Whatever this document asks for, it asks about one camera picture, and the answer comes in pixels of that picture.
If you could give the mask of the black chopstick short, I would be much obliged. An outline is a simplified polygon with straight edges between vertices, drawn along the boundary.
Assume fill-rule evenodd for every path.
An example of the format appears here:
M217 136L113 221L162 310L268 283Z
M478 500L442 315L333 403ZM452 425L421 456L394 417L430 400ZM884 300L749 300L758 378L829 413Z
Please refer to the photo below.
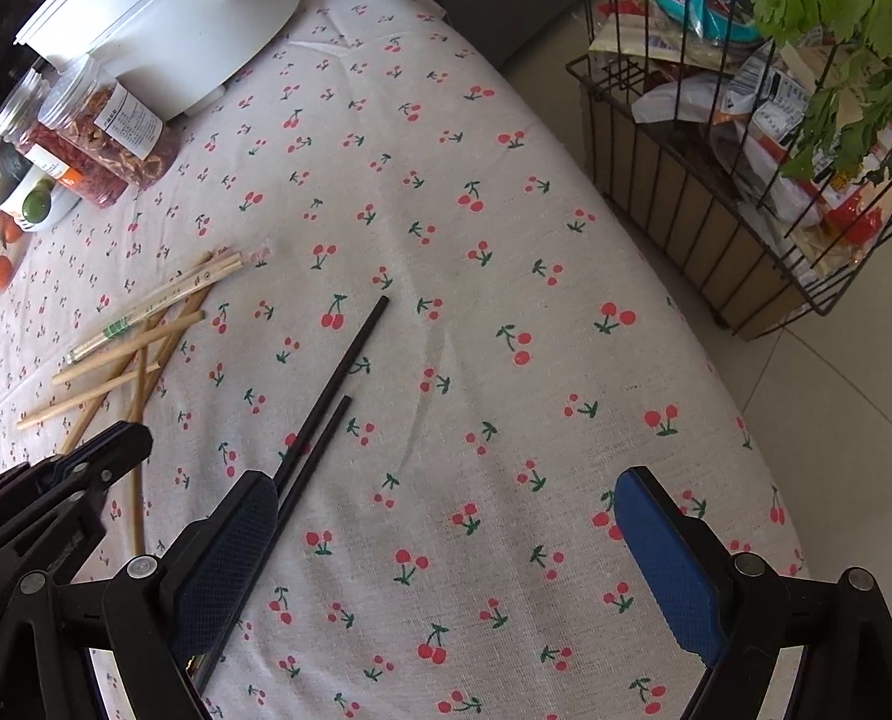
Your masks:
M197 691L208 686L245 603L350 405L352 399L343 395L311 452L299 460L283 496L277 494L274 478L249 472L211 515L210 550L182 590L178 647L182 655L199 657L192 673Z

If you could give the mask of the black chopstick long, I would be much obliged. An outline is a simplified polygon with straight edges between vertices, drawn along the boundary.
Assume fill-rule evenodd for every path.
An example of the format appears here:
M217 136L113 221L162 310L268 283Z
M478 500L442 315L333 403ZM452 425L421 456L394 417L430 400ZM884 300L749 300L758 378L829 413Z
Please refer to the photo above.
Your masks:
M288 483L288 479L291 478L291 475L296 470L296 466L298 466L299 460L301 460L302 452L304 452L304 449L311 444L311 440L313 440L313 437L316 435L316 431L319 429L322 419L327 415L329 406L332 405L332 401L334 401L334 398L337 396L338 392L340 392L341 385L343 385L343 382L345 382L345 379L348 376L348 371L352 369L353 362L355 362L359 358L359 355L363 353L364 346L366 346L366 343L368 343L368 340L371 338L374 328L377 327L379 320L381 320L382 314L384 314L387 307L389 307L389 302L391 302L391 300L387 298L387 296L381 296L381 298L377 300L376 305L373 307L373 310L371 310L368 318L364 320L363 325L359 328L358 333L356 333L352 343L348 346L347 351L343 353L340 361L338 361L335 371L330 374L329 380L325 383L324 390L320 392L317 400L314 401L313 409L309 411L309 415L302 421L301 427L299 427L299 431L296 433L296 439L293 440L293 444L286 450L285 458L280 461L280 466L278 466L278 470L274 476L275 486L277 486L277 494L279 496L285 494L286 483Z

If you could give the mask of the light bamboo chopstick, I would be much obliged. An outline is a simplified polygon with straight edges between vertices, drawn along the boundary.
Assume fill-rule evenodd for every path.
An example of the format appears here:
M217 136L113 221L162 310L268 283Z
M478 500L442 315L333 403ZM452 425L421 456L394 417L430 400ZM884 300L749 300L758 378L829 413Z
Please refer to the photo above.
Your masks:
M104 395L109 394L109 392L112 392L112 390L117 390L117 388L124 387L126 383L133 382L137 379L137 369L124 372L120 376L106 380L106 382L101 383L101 385L98 385L98 387L90 388L82 394L75 395L75 397L67 398L64 401L59 401L59 403L55 403L55 405L50 405L47 408L44 408L44 410L37 411L37 413L32 413L32 415L28 415L25 418L20 419L16 423L16 429L18 429L18 431L26 431L26 429L29 429L32 426L36 426L36 424L39 424L39 422L49 421L49 419L55 418L59 415L63 415L67 411L75 410L75 408L78 408L78 406L85 405L85 403L88 403L88 401L94 400L95 398L104 397Z
M132 356L133 353L137 353L138 349L145 348L145 346L149 346L151 343L160 341L163 338L171 337L171 335L176 335L176 333L181 333L185 328L192 327L192 325L201 322L203 319L205 319L205 312L203 310L195 310L195 312L180 316L174 322L160 325L160 327L155 327L153 330L146 330L146 332L140 333L132 340L124 341L124 343L112 346L112 348L106 349L102 353L89 356L82 362L75 362L75 364L65 367L65 369L53 376L52 383L53 385L62 385L62 383L70 382L86 374L86 372L99 369L99 367L106 366L106 364L117 361L117 359Z

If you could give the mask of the wrapped disposable chopsticks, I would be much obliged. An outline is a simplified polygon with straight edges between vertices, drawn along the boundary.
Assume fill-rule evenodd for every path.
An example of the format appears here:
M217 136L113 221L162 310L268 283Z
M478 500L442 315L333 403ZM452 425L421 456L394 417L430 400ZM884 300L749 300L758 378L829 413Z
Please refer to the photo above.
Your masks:
M125 332L128 332L130 328L138 325L138 323L146 322L156 312L169 309L171 305L189 298L195 291L199 291L200 288L205 288L205 286L210 286L210 284L220 281L221 278L226 277L228 273L238 270L242 265L244 265L244 257L242 257L241 252L234 252L234 254L228 254L226 257L208 260L208 262L197 266L189 273L185 273L185 275L163 284L149 296L146 296L145 299L138 301L130 309L125 310L118 319L106 323L104 327L99 328L98 332L93 333L91 337L73 346L62 358L62 362L65 366L68 366L86 359L88 356L96 353L108 341L120 337Z

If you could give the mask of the white bowl with green knob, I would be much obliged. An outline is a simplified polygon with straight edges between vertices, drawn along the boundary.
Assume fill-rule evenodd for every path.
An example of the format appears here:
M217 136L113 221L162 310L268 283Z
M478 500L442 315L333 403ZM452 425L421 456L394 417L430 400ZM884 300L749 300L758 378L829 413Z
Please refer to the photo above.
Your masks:
M70 188L32 166L16 187L3 197L0 211L7 213L25 232L44 232L57 226L80 203Z

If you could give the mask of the jar of red dried fruit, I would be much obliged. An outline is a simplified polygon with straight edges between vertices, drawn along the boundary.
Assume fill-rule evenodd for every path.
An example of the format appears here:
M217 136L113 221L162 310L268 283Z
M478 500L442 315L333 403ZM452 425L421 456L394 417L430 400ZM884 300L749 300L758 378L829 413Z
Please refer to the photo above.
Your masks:
M57 184L98 208L115 205L128 184L39 121L50 83L26 71L0 107L0 138Z

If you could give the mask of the red snack packages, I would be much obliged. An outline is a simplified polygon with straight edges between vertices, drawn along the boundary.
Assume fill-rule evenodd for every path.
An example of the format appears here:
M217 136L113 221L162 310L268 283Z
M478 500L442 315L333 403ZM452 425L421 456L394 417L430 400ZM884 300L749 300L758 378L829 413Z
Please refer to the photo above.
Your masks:
M872 182L838 184L830 182L821 192L823 220L834 227L852 247L875 241L884 227L882 208L875 203L877 187Z

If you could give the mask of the cherry print tablecloth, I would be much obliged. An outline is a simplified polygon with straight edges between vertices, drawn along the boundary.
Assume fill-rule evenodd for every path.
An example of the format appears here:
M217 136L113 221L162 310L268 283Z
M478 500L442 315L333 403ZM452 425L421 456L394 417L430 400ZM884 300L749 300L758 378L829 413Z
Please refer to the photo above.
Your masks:
M215 718L675 718L675 642L613 512L644 465L734 550L804 558L701 344L599 192L428 0L302 0L160 182L37 234L0 294L0 472L59 449L62 356L242 252L143 419L84 578L273 472L382 310L352 402L205 692Z

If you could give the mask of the jar of dried rings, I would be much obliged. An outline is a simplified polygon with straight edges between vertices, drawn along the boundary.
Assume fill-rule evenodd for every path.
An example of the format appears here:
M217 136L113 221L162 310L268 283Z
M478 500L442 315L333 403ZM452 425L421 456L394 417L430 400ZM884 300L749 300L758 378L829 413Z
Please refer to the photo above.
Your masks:
M91 55L60 71L37 120L127 184L148 188L179 154L179 135Z

